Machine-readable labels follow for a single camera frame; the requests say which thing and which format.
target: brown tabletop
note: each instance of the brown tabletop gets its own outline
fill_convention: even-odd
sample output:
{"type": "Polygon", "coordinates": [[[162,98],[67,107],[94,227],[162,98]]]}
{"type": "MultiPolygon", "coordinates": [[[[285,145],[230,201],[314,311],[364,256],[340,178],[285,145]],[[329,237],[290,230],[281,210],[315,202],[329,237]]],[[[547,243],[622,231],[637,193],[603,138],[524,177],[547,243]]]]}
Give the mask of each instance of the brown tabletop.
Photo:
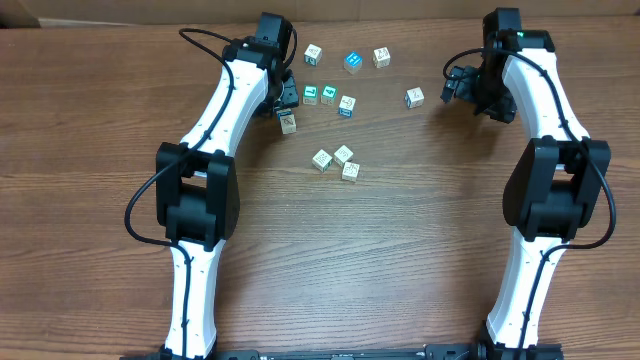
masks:
{"type": "MultiPolygon", "coordinates": [[[[547,29],[562,84],[594,139],[607,140],[619,225],[606,246],[568,252],[540,322],[567,358],[640,357],[640,19],[524,19],[547,29]]],[[[255,24],[205,28],[229,37],[255,24]]],[[[220,264],[220,349],[417,347],[471,341],[502,280],[510,228],[502,191],[526,140],[511,125],[439,99],[443,64],[482,44],[480,20],[301,23],[298,89],[357,99],[295,109],[298,131],[253,119],[237,152],[242,211],[220,264]],[[303,62],[309,43],[318,67],[303,62]],[[375,69],[373,49],[391,65],[375,69]],[[356,75],[350,51],[364,57],[356,75]],[[421,87],[422,107],[407,109],[421,87]],[[356,184],[311,158],[346,144],[356,184]]],[[[178,27],[0,31],[0,358],[117,359],[157,349],[173,287],[166,249],[126,233],[122,216],[162,141],[202,114],[220,64],[178,27]]],[[[214,39],[203,40],[222,50],[214,39]]],[[[479,56],[462,64],[480,64],[479,56]]],[[[575,242],[606,229],[600,196],[575,242]]],[[[139,232],[163,237],[154,192],[139,232]]]]}

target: small cube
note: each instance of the small cube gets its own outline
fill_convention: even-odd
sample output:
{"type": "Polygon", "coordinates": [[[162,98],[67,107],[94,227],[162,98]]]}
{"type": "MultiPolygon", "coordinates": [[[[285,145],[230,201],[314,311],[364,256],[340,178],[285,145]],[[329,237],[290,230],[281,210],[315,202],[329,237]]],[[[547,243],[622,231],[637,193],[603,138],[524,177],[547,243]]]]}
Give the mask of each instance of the small cube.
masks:
{"type": "Polygon", "coordinates": [[[409,109],[413,109],[414,107],[422,105],[422,103],[424,103],[424,95],[422,95],[422,90],[420,90],[420,88],[407,90],[407,94],[404,96],[404,101],[407,102],[407,106],[409,107],[409,109]]]}
{"type": "Polygon", "coordinates": [[[353,152],[346,145],[342,145],[338,151],[333,154],[333,158],[338,165],[344,166],[344,163],[353,159],[353,152]]]}
{"type": "Polygon", "coordinates": [[[280,126],[284,135],[296,132],[296,118],[293,114],[280,116],[280,126]]]}
{"type": "Polygon", "coordinates": [[[358,179],[358,171],[360,171],[360,165],[346,162],[344,169],[342,169],[342,180],[356,182],[358,179]]]}
{"type": "Polygon", "coordinates": [[[313,44],[309,44],[307,51],[304,52],[304,62],[309,65],[318,66],[320,58],[322,58],[322,49],[313,44]]]}
{"type": "Polygon", "coordinates": [[[344,58],[344,68],[347,69],[351,75],[354,75],[362,67],[362,56],[358,55],[355,51],[347,55],[344,58]]]}
{"type": "Polygon", "coordinates": [[[352,117],[353,116],[353,108],[356,106],[356,99],[352,97],[348,97],[346,95],[342,95],[342,100],[340,100],[340,105],[338,106],[338,114],[352,117]]]}
{"type": "Polygon", "coordinates": [[[318,88],[307,85],[302,94],[302,103],[306,105],[318,105],[318,88]]]}
{"type": "Polygon", "coordinates": [[[338,95],[338,89],[325,85],[324,90],[322,91],[322,96],[320,97],[320,102],[325,105],[333,105],[336,101],[336,96],[338,95]]]}
{"type": "Polygon", "coordinates": [[[318,170],[322,172],[327,171],[329,166],[331,166],[332,162],[333,162],[333,159],[331,158],[331,155],[329,155],[324,150],[318,151],[316,156],[313,157],[313,161],[312,161],[313,166],[317,167],[318,170]]]}
{"type": "Polygon", "coordinates": [[[391,54],[387,48],[373,50],[373,64],[379,69],[391,64],[391,54]]]}

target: wooden block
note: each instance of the wooden block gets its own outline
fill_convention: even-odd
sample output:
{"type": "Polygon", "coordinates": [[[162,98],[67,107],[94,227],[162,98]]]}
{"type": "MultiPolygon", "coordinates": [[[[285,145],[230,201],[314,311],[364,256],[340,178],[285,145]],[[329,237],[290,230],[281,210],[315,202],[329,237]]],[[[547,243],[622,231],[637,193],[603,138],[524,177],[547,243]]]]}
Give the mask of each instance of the wooden block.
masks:
{"type": "Polygon", "coordinates": [[[353,108],[356,106],[356,99],[342,95],[340,105],[338,106],[338,114],[346,117],[353,117],[353,108]]]}
{"type": "Polygon", "coordinates": [[[320,150],[318,151],[316,156],[313,157],[313,160],[311,162],[313,163],[313,166],[318,168],[318,170],[325,172],[327,171],[329,166],[331,166],[333,159],[331,158],[331,155],[329,155],[326,151],[320,150]]]}
{"type": "Polygon", "coordinates": [[[353,152],[349,150],[346,145],[342,145],[338,151],[333,154],[333,158],[340,166],[344,166],[344,163],[353,159],[353,152]]]}
{"type": "Polygon", "coordinates": [[[342,180],[348,180],[356,182],[358,179],[358,172],[360,171],[360,165],[347,162],[342,169],[342,180]]]}
{"type": "Polygon", "coordinates": [[[322,58],[322,49],[313,44],[309,44],[307,51],[304,52],[304,62],[309,65],[318,66],[320,58],[322,58]]]}
{"type": "Polygon", "coordinates": [[[354,75],[362,67],[362,56],[358,55],[355,51],[347,55],[344,58],[344,68],[347,69],[351,75],[354,75]]]}
{"type": "Polygon", "coordinates": [[[302,94],[302,103],[306,105],[318,105],[318,88],[307,85],[302,94]]]}
{"type": "Polygon", "coordinates": [[[338,96],[338,88],[330,85],[325,85],[324,90],[322,90],[320,102],[325,105],[333,105],[333,103],[336,101],[336,96],[338,96]]]}
{"type": "Polygon", "coordinates": [[[420,88],[407,90],[407,93],[404,96],[404,101],[407,102],[407,106],[409,109],[413,109],[414,107],[418,107],[424,103],[424,95],[422,94],[422,90],[420,88]]]}
{"type": "Polygon", "coordinates": [[[296,132],[296,118],[293,114],[280,116],[279,119],[283,134],[287,135],[296,132]]]}
{"type": "Polygon", "coordinates": [[[391,54],[386,47],[373,50],[373,64],[378,69],[391,64],[391,54]]]}

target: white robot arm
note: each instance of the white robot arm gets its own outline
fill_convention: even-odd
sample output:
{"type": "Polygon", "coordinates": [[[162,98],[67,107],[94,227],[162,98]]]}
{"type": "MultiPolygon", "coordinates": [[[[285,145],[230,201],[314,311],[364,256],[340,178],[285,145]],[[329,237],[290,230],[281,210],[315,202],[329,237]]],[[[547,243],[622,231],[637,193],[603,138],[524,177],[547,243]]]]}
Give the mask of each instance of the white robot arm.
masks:
{"type": "MultiPolygon", "coordinates": [[[[182,31],[203,32],[183,29],[181,35],[182,31]]],[[[255,37],[229,40],[219,59],[226,66],[200,120],[180,145],[163,143],[158,150],[157,217],[174,244],[173,310],[164,350],[143,359],[180,355],[208,359],[215,354],[213,304],[218,264],[240,212],[234,155],[254,114],[298,106],[295,79],[286,68],[297,44],[285,61],[291,34],[296,38],[283,17],[263,13],[255,37]],[[182,183],[183,177],[192,175],[205,177],[206,188],[182,183]]]]}
{"type": "Polygon", "coordinates": [[[512,226],[511,248],[480,342],[488,359],[519,358],[520,349],[531,350],[527,359],[555,359],[562,356],[561,347],[538,345],[538,320],[558,261],[576,230],[589,221],[601,185],[580,147],[602,174],[611,153],[606,142],[590,140],[571,110],[548,32],[522,31],[518,10],[499,8],[483,20],[483,35],[484,48],[452,61],[482,53],[484,62],[479,69],[454,67],[445,74],[441,98],[446,103],[455,95],[475,103],[476,114],[505,123],[519,110],[528,146],[503,195],[503,214],[512,226]],[[554,180],[556,171],[573,177],[554,180]]]}
{"type": "MultiPolygon", "coordinates": [[[[222,151],[227,156],[233,157],[249,119],[267,96],[269,76],[266,69],[258,68],[255,63],[236,59],[227,64],[235,76],[235,89],[226,110],[214,127],[210,139],[200,146],[199,151],[208,154],[222,151]]],[[[182,138],[182,144],[187,144],[191,148],[202,138],[220,110],[227,91],[229,91],[229,73],[223,67],[218,88],[198,123],[182,138]]],[[[195,174],[206,177],[206,173],[203,172],[195,174]]],[[[187,357],[190,359],[209,354],[216,340],[213,304],[220,253],[226,240],[228,239],[219,239],[213,247],[213,251],[205,251],[202,244],[192,241],[181,240],[178,243],[191,257],[192,286],[189,287],[187,308],[189,326],[186,328],[187,357]]],[[[171,252],[174,262],[173,310],[165,347],[171,349],[174,354],[181,354],[183,339],[181,324],[186,269],[182,253],[175,248],[172,248],[171,252]]]]}
{"type": "MultiPolygon", "coordinates": [[[[547,71],[560,95],[562,109],[569,122],[569,128],[577,138],[588,138],[589,134],[573,114],[560,84],[556,70],[555,53],[546,49],[523,49],[519,54],[534,61],[547,71]]],[[[544,136],[551,136],[555,140],[569,140],[565,131],[558,126],[560,118],[549,84],[536,69],[518,58],[509,56],[504,66],[502,80],[520,111],[527,140],[544,136]]],[[[564,170],[564,165],[559,165],[557,170],[564,170]]],[[[529,293],[542,254],[562,243],[563,239],[560,237],[541,236],[536,237],[533,241],[527,241],[518,228],[513,227],[511,249],[500,294],[487,318],[487,328],[495,343],[505,344],[508,348],[518,346],[520,329],[522,328],[522,314],[527,307],[529,293]]],[[[553,272],[563,253],[564,250],[554,252],[550,264],[547,264],[543,269],[526,329],[525,348],[538,343],[538,319],[551,284],[553,272]]]]}

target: black cable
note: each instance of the black cable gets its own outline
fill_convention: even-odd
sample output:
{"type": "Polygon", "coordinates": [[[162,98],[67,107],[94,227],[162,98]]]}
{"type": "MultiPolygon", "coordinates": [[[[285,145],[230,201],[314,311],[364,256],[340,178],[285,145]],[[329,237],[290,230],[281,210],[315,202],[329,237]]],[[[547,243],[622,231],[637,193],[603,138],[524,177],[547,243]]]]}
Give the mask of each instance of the black cable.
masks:
{"type": "Polygon", "coordinates": [[[177,249],[178,251],[180,251],[180,253],[182,253],[182,255],[184,256],[184,259],[185,259],[184,263],[185,263],[185,266],[186,266],[186,269],[187,269],[187,274],[186,274],[186,281],[185,281],[184,300],[183,300],[183,303],[182,303],[182,323],[181,323],[181,327],[182,327],[182,358],[183,359],[187,359],[187,323],[189,322],[188,319],[187,319],[187,307],[188,307],[188,304],[189,304],[189,289],[190,289],[190,286],[191,286],[191,258],[189,258],[189,254],[187,253],[187,251],[182,246],[178,245],[177,242],[174,243],[174,242],[169,242],[169,241],[155,240],[155,239],[147,238],[147,237],[144,237],[144,236],[138,234],[133,229],[133,227],[131,226],[131,213],[133,212],[133,207],[135,206],[136,202],[140,199],[142,194],[144,194],[144,192],[147,191],[147,189],[149,187],[151,187],[151,185],[154,182],[156,182],[158,180],[158,178],[160,176],[162,176],[162,174],[164,174],[170,168],[172,168],[174,166],[177,166],[179,163],[181,163],[186,158],[191,156],[191,154],[193,154],[195,151],[197,151],[200,148],[200,146],[202,146],[202,144],[204,144],[204,142],[207,141],[207,139],[210,138],[211,133],[213,132],[213,129],[218,124],[218,121],[222,117],[222,114],[224,114],[224,111],[227,108],[227,105],[229,104],[229,101],[231,100],[231,93],[233,92],[235,85],[234,85],[233,72],[231,71],[231,68],[229,67],[229,65],[227,65],[227,63],[218,54],[216,54],[213,50],[211,50],[208,47],[202,45],[201,43],[193,40],[189,36],[185,35],[185,33],[205,34],[205,35],[209,35],[209,36],[214,36],[214,37],[216,37],[218,39],[225,40],[225,41],[228,41],[228,42],[231,42],[231,40],[229,40],[228,38],[226,38],[226,37],[224,37],[222,35],[219,35],[219,34],[211,32],[211,31],[207,31],[207,30],[201,30],[201,29],[184,28],[184,29],[180,29],[180,31],[178,31],[178,33],[185,40],[187,40],[191,44],[195,45],[199,49],[203,50],[207,54],[213,56],[214,58],[216,58],[216,60],[218,60],[218,61],[220,61],[220,63],[222,63],[222,66],[224,66],[225,70],[227,70],[227,72],[229,73],[229,91],[227,91],[227,96],[225,97],[224,102],[222,103],[222,106],[220,107],[220,110],[218,111],[218,114],[216,115],[216,117],[211,122],[211,125],[209,125],[207,130],[203,133],[203,135],[200,138],[200,140],[198,140],[198,142],[193,147],[191,147],[182,156],[180,156],[178,158],[178,160],[176,160],[176,161],[172,162],[171,164],[165,166],[160,171],[158,171],[156,174],[154,174],[152,177],[150,177],[149,180],[147,180],[140,187],[140,189],[138,189],[138,191],[136,191],[135,194],[133,194],[133,196],[131,197],[131,200],[129,200],[129,204],[127,205],[127,208],[126,208],[126,210],[124,212],[124,226],[127,229],[127,232],[129,233],[129,235],[131,235],[134,239],[136,239],[138,241],[141,241],[143,243],[147,243],[147,244],[172,247],[172,248],[177,249]]]}
{"type": "Polygon", "coordinates": [[[291,63],[293,62],[293,57],[296,56],[296,49],[298,48],[298,33],[296,32],[296,28],[293,27],[293,25],[291,25],[291,31],[293,32],[293,50],[291,50],[291,55],[289,55],[289,58],[287,59],[287,61],[284,62],[284,68],[288,68],[289,65],[291,65],[291,63]]]}
{"type": "Polygon", "coordinates": [[[558,111],[558,117],[560,118],[560,126],[562,127],[564,132],[567,134],[569,139],[571,139],[571,141],[573,141],[574,143],[578,144],[578,149],[580,151],[580,154],[586,159],[586,161],[589,164],[589,166],[591,167],[591,169],[593,169],[593,171],[596,173],[596,176],[598,177],[598,180],[600,181],[600,185],[602,186],[602,190],[604,191],[604,194],[605,194],[605,196],[607,198],[607,204],[609,205],[609,227],[607,228],[607,231],[605,232],[605,234],[602,236],[602,238],[600,240],[598,240],[598,241],[596,241],[594,243],[591,243],[591,244],[576,244],[576,245],[563,244],[563,245],[554,246],[553,248],[547,250],[547,252],[545,252],[542,255],[542,259],[540,260],[540,265],[538,265],[538,271],[536,272],[536,277],[535,277],[535,279],[533,281],[533,286],[531,287],[531,292],[529,293],[529,301],[527,302],[527,308],[526,308],[526,310],[524,312],[524,320],[523,320],[523,325],[522,325],[522,331],[520,332],[520,339],[518,341],[518,352],[517,352],[516,357],[515,357],[516,359],[518,359],[519,356],[520,356],[520,351],[524,347],[524,340],[525,340],[525,336],[526,336],[527,326],[529,324],[529,318],[531,316],[531,308],[533,307],[533,301],[535,299],[536,291],[538,290],[538,285],[540,284],[540,278],[542,277],[542,271],[544,269],[544,265],[546,264],[546,262],[549,261],[549,257],[554,252],[556,252],[558,250],[562,250],[562,249],[565,249],[565,250],[569,250],[569,249],[571,249],[571,250],[590,250],[590,249],[595,249],[595,248],[597,248],[599,246],[602,246],[604,243],[606,243],[611,238],[611,235],[613,234],[613,231],[615,230],[615,227],[616,227],[616,205],[615,205],[615,202],[613,200],[613,194],[611,193],[611,188],[609,187],[609,184],[607,183],[607,180],[604,178],[604,175],[602,175],[602,172],[600,171],[600,169],[593,162],[593,159],[589,155],[588,150],[583,146],[583,144],[571,132],[571,129],[569,128],[568,121],[564,116],[564,111],[562,110],[562,102],[560,101],[560,96],[558,95],[558,90],[556,89],[555,84],[551,80],[551,77],[549,77],[549,74],[547,73],[547,71],[544,70],[542,67],[540,67],[540,65],[536,64],[534,61],[532,61],[531,59],[527,58],[526,56],[518,54],[517,52],[514,52],[514,51],[509,51],[509,50],[504,50],[504,49],[495,49],[495,48],[478,48],[478,49],[471,49],[471,50],[463,51],[460,54],[452,57],[449,61],[447,61],[447,63],[445,64],[444,68],[442,69],[442,73],[443,73],[444,77],[447,80],[462,80],[462,79],[466,79],[466,78],[470,78],[470,77],[476,76],[477,73],[471,73],[471,74],[467,74],[467,75],[464,75],[464,76],[451,76],[451,75],[447,74],[447,70],[448,70],[449,66],[454,61],[458,60],[459,58],[461,58],[463,56],[466,56],[466,55],[469,55],[469,54],[488,53],[488,52],[493,52],[493,53],[503,54],[503,55],[510,55],[510,56],[515,57],[515,58],[518,58],[518,59],[524,61],[525,63],[527,63],[527,65],[529,65],[532,68],[536,69],[540,73],[540,75],[547,81],[547,84],[549,85],[549,88],[551,90],[551,94],[553,95],[553,101],[555,102],[556,109],[558,111]]]}

